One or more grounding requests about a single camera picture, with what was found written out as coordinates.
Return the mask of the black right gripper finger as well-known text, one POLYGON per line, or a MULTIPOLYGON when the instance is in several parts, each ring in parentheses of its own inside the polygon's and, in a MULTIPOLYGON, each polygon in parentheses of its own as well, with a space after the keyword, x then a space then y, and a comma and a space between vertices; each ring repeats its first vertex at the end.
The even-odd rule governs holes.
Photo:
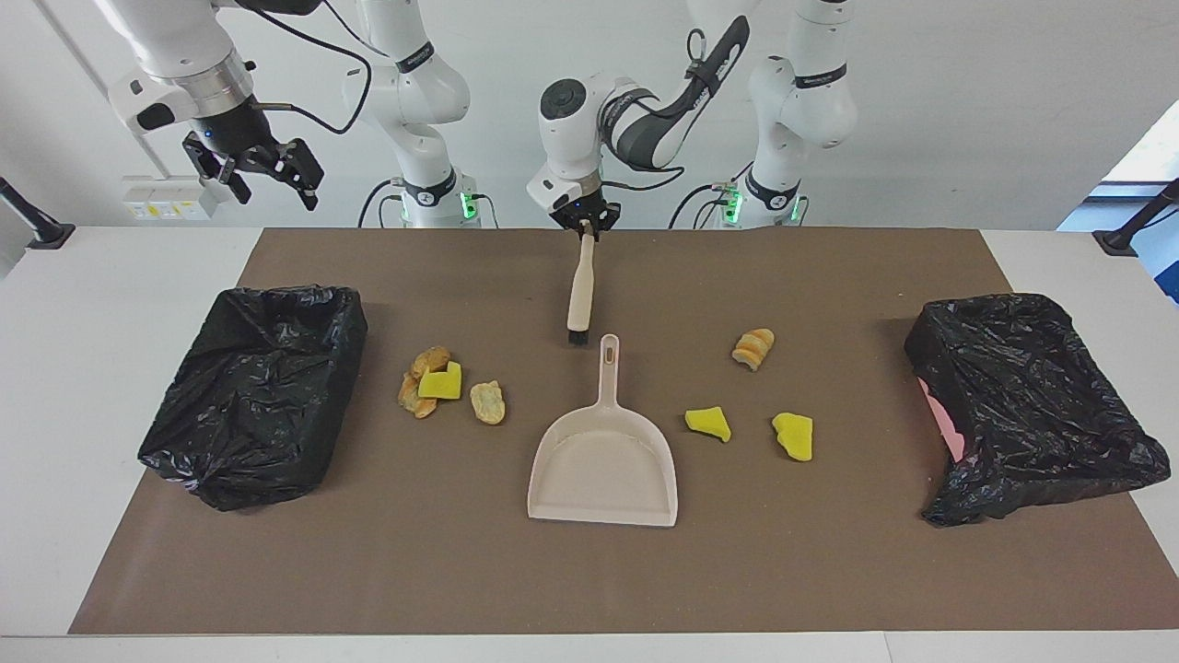
POLYGON ((309 214, 320 205, 320 185, 324 171, 303 139, 295 138, 263 147, 263 171, 274 180, 295 190, 309 214))
POLYGON ((236 171, 235 160, 229 158, 220 162, 218 155, 208 147, 198 134, 185 134, 182 139, 182 147, 187 155, 198 175, 204 180, 218 180, 219 184, 230 189, 230 192, 239 204, 248 204, 251 198, 251 190, 246 185, 241 173, 236 171))

